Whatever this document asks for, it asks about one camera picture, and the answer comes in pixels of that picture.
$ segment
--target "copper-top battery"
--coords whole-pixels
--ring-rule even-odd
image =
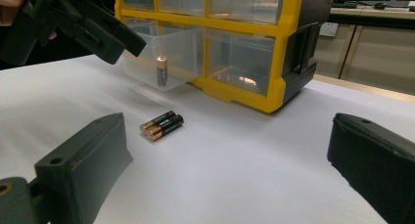
[[[157,83],[159,86],[165,86],[167,83],[167,57],[157,57]]]
[[[156,141],[162,136],[180,127],[183,124],[183,122],[184,122],[183,117],[180,114],[177,114],[170,119],[164,120],[163,122],[153,125],[152,127],[146,129],[144,131],[144,134],[150,140]]]
[[[158,123],[160,123],[160,122],[162,122],[164,120],[167,120],[169,118],[172,118],[175,115],[176,115],[176,113],[174,111],[166,112],[166,113],[164,113],[164,114],[162,114],[162,115],[160,115],[160,116],[158,116],[158,117],[156,117],[156,118],[154,118],[154,119],[152,119],[152,120],[150,120],[150,121],[142,124],[140,126],[140,131],[141,131],[141,133],[144,133],[144,131],[146,129],[148,129],[148,128],[152,127],[153,125],[158,124]]]

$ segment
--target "screw hole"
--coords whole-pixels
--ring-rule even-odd
[[[7,190],[7,186],[6,185],[0,185],[0,193],[4,192]]]
[[[62,158],[54,158],[54,159],[51,160],[50,164],[58,164],[62,161],[63,161]]]
[[[11,183],[0,184],[0,196],[8,193],[9,190],[11,190],[11,189],[12,189],[12,184]]]

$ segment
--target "dark sleeve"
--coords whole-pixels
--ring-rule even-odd
[[[110,9],[114,10],[115,0],[102,0],[104,5]],[[4,37],[7,35],[8,27],[0,27],[0,42],[2,43]],[[30,56],[27,59],[26,65],[35,65],[48,63],[59,60],[66,60],[81,56],[90,55],[91,52],[83,48],[76,41],[67,37],[60,30],[57,30],[58,36],[50,40],[49,43],[43,47],[39,43],[36,43]],[[0,61],[0,69],[6,69],[14,67],[9,64],[5,64]]]

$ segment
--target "yellow storage cabinet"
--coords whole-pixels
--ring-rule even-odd
[[[312,79],[332,1],[115,0],[115,15],[202,27],[203,71],[191,82],[221,100],[274,112]]]

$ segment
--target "white tabletop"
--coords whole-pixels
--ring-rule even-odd
[[[183,127],[149,142],[139,125],[167,111]],[[33,165],[95,118],[123,112],[134,157],[95,223],[385,223],[326,159],[336,112],[415,141],[415,105],[311,81],[265,114],[185,84],[140,84],[91,56],[0,71],[0,178]]]

